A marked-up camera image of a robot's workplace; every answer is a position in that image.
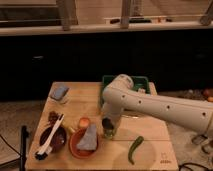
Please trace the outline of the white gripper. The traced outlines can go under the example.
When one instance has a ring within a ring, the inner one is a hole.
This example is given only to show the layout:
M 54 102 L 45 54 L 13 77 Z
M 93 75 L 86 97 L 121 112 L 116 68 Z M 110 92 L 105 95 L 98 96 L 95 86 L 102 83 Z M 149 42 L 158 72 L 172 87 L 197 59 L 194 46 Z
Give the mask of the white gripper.
M 119 127 L 120 125 L 120 120 L 121 120 L 121 114 L 120 113 L 105 113 L 102 116 L 102 120 L 104 118 L 108 118 L 111 120 L 112 124 L 115 126 L 115 130 Z

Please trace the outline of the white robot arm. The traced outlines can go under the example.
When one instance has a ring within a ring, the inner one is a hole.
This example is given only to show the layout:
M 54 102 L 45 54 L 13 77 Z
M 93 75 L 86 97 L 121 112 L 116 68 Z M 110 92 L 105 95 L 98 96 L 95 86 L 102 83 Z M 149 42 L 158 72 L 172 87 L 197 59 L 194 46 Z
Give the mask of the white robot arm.
M 109 110 L 132 110 L 213 137 L 213 103 L 200 100 L 143 94 L 133 90 L 133 79 L 116 76 L 102 92 Z

